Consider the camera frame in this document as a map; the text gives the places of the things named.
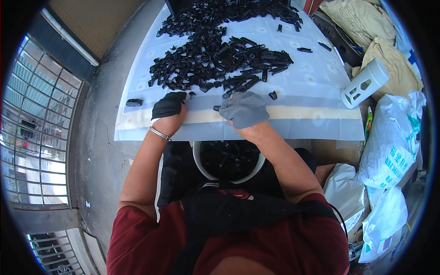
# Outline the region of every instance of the black cord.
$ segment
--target black cord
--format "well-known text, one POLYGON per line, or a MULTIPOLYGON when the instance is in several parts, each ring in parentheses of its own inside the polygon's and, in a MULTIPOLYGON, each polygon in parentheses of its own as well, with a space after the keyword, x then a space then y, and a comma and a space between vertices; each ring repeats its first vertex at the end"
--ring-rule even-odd
POLYGON ((333 205, 330 204, 330 206, 336 211, 336 213, 339 215, 339 217, 341 218, 342 224, 344 225, 344 230, 345 230, 345 236, 347 237, 347 241, 348 241, 348 233, 347 233, 347 227, 345 226, 345 222, 344 219, 342 218, 341 213, 339 213, 339 211, 336 209, 336 207, 334 207, 333 205))

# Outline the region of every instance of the gray fingerless glove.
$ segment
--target gray fingerless glove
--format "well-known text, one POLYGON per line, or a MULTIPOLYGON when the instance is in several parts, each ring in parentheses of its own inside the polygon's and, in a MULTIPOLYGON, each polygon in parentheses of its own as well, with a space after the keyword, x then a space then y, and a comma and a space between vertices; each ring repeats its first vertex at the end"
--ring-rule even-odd
POLYGON ((254 92, 236 92, 219 108, 220 116, 232 121, 234 128, 243 129, 269 119, 263 98, 254 92))

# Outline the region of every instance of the silver bracelet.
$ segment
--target silver bracelet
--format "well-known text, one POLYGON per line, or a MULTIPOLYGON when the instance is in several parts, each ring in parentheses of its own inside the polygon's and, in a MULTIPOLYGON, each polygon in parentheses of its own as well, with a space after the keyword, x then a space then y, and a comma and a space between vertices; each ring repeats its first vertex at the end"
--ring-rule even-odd
POLYGON ((152 131, 153 133, 155 133, 158 136, 163 137, 164 139, 166 139, 167 141, 172 141, 171 138, 169 138, 169 136, 165 136, 164 134, 162 134, 161 132, 159 132, 158 130, 154 129, 153 127, 148 127, 150 131, 152 131))

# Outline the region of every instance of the metal window grille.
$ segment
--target metal window grille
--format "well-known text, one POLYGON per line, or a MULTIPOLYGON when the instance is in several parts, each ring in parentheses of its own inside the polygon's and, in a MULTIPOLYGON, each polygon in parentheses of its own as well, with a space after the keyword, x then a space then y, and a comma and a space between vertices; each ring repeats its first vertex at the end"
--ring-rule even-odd
POLYGON ((27 240, 35 258, 49 274, 84 274, 65 230, 47 234, 28 234, 27 240))
POLYGON ((9 200, 33 207, 69 205, 67 147, 82 84, 25 36, 1 111, 0 164, 9 200))

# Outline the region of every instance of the white tablecloth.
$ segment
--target white tablecloth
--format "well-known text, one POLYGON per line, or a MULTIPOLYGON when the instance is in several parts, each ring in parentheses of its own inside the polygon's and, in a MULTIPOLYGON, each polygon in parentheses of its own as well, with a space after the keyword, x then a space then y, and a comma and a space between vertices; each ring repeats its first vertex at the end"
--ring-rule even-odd
MULTIPOLYGON (((258 44, 265 44, 274 51, 285 50, 294 64, 274 76, 269 73, 266 83, 259 82, 250 90, 261 95, 267 104, 270 123, 285 139, 335 139, 364 140, 363 124, 358 107, 349 110, 341 102, 339 91, 349 78, 335 52, 321 47, 318 42, 329 45, 327 39, 314 22, 295 3, 292 4, 303 19, 302 29, 296 32, 291 24, 257 16, 243 22, 224 23, 227 34, 223 42, 231 36, 247 37, 258 44), (277 32, 282 24, 282 33, 277 32), (300 52, 299 47, 311 48, 313 53, 300 52), (277 100, 268 94, 276 91, 277 100)), ((141 141, 151 125, 153 105, 172 90, 156 83, 148 87, 150 66, 153 59, 163 58, 173 45, 179 47, 187 42, 187 36, 170 37, 163 34, 156 37, 170 12, 166 5, 155 19, 140 46, 130 69, 121 97, 115 125, 114 140, 141 141), (141 99, 140 107, 126 107, 128 99, 141 99)), ((239 70, 229 75, 241 74, 239 70)), ((223 87, 212 88, 207 93, 193 86, 196 96, 186 104, 187 118, 173 136, 173 140, 228 140, 241 139, 218 112, 214 105, 221 105, 223 87)))

